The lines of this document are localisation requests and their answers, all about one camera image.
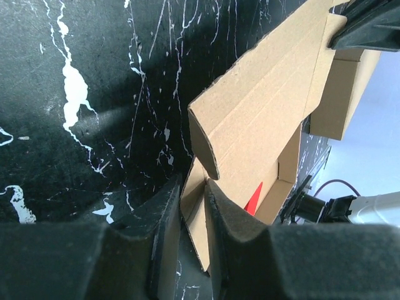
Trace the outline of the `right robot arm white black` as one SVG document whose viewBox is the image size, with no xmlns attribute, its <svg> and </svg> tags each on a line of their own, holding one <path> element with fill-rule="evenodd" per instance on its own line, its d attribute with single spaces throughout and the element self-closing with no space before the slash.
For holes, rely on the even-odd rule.
<svg viewBox="0 0 400 300">
<path fill-rule="evenodd" d="M 322 101 L 313 114 L 311 132 L 341 139 L 352 113 L 349 103 L 361 97 L 382 51 L 399 50 L 399 1 L 354 1 L 344 10 L 346 25 L 330 40 L 337 57 L 330 69 Z M 399 226 L 399 193 L 351 196 L 325 202 L 304 192 L 305 184 L 292 195 L 281 219 L 300 217 L 311 223 L 387 224 Z"/>
</svg>

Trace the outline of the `small red block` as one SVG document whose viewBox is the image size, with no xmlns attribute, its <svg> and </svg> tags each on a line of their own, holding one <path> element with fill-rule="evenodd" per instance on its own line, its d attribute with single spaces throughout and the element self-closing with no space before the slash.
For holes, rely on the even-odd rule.
<svg viewBox="0 0 400 300">
<path fill-rule="evenodd" d="M 260 194 L 263 188 L 263 182 L 260 182 L 259 186 L 251 196 L 250 200 L 247 202 L 246 206 L 244 207 L 244 210 L 249 213 L 250 215 L 254 216 L 256 213 L 258 201 L 260 198 Z"/>
</svg>

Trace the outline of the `brown cardboard box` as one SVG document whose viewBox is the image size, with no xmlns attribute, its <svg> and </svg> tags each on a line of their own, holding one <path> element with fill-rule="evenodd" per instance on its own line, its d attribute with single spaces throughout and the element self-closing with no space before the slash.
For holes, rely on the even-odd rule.
<svg viewBox="0 0 400 300">
<path fill-rule="evenodd" d="M 189 104 L 194 162 L 181 210 L 203 271 L 209 268 L 204 212 L 208 180 L 215 180 L 241 208 L 263 182 L 255 216 L 266 224 L 275 220 L 293 188 L 301 124 L 307 117 L 311 126 L 317 122 L 313 114 L 323 100 L 331 66 L 336 58 L 346 59 L 328 47 L 347 22 L 344 14 L 331 12 L 337 5 L 302 4 Z M 352 111 L 344 133 L 360 99 L 339 98 Z"/>
</svg>

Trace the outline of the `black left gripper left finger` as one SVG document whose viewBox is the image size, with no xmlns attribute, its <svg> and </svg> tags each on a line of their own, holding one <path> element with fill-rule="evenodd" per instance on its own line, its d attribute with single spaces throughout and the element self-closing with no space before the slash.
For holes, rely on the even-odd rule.
<svg viewBox="0 0 400 300">
<path fill-rule="evenodd" d="M 112 224 L 1 224 L 2 299 L 172 299 L 181 176 Z"/>
</svg>

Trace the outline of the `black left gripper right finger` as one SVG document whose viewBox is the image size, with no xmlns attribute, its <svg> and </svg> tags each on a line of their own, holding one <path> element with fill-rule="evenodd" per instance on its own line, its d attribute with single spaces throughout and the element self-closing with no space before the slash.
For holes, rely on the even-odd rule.
<svg viewBox="0 0 400 300">
<path fill-rule="evenodd" d="M 398 299 L 399 228 L 270 226 L 213 181 L 204 207 L 214 299 Z"/>
</svg>

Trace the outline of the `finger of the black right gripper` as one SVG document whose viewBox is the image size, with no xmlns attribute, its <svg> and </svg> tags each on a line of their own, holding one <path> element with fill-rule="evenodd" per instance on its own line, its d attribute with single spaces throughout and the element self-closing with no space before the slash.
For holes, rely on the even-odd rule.
<svg viewBox="0 0 400 300">
<path fill-rule="evenodd" d="M 353 1 L 344 16 L 346 25 L 331 38 L 331 49 L 399 51 L 399 0 Z"/>
</svg>

